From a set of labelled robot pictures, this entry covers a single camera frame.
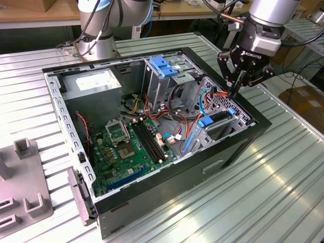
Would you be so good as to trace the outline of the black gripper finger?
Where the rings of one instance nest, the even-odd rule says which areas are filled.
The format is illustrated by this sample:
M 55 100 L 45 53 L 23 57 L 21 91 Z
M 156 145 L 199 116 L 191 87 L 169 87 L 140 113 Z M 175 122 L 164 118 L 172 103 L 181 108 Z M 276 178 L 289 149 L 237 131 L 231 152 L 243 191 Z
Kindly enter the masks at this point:
M 234 68 L 234 71 L 230 71 L 227 63 L 230 59 L 230 53 L 229 52 L 221 52 L 218 54 L 217 62 L 220 67 L 220 71 L 222 73 L 223 78 L 227 82 L 227 86 L 229 87 L 229 90 L 227 92 L 229 98 L 235 98 L 238 94 L 238 91 L 240 89 L 240 84 L 238 81 L 238 76 L 240 74 L 240 70 L 237 70 Z
M 235 82 L 235 96 L 243 87 L 253 87 L 274 76 L 274 69 L 270 65 L 264 67 L 259 64 L 248 64 L 247 67 L 235 68 L 238 78 Z

